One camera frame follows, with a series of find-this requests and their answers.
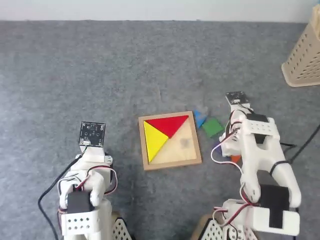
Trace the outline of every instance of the green square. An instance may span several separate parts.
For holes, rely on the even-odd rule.
[[[210,118],[209,120],[205,121],[202,127],[209,138],[224,130],[224,128],[215,118]]]

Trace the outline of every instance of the tangram puzzle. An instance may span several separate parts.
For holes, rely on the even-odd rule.
[[[202,162],[192,111],[139,117],[144,170]]]

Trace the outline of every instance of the orange puzzle piece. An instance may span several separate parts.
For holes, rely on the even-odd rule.
[[[241,155],[238,155],[238,156],[231,156],[231,162],[233,163],[237,163],[239,162],[239,160],[241,159]]]

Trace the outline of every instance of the white wall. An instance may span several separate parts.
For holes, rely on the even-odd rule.
[[[0,0],[0,20],[307,22],[318,0]]]

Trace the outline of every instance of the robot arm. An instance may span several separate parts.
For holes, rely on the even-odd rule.
[[[104,135],[104,123],[81,123],[82,157],[58,182],[65,240],[112,240],[112,206],[104,196],[116,189],[118,179],[112,168],[113,159],[103,149]],[[108,191],[112,176],[115,185]]]
[[[243,92],[227,93],[226,96],[231,115],[226,131],[220,137],[222,155],[241,155],[243,173],[240,182],[253,203],[232,222],[256,231],[296,236],[299,234],[300,216],[289,211],[289,207],[300,206],[301,191],[282,151],[275,121],[255,114]],[[270,173],[279,186],[260,184],[257,177],[259,170]],[[223,204],[223,208],[228,209],[226,215],[229,217],[242,206],[242,201],[232,199]]]

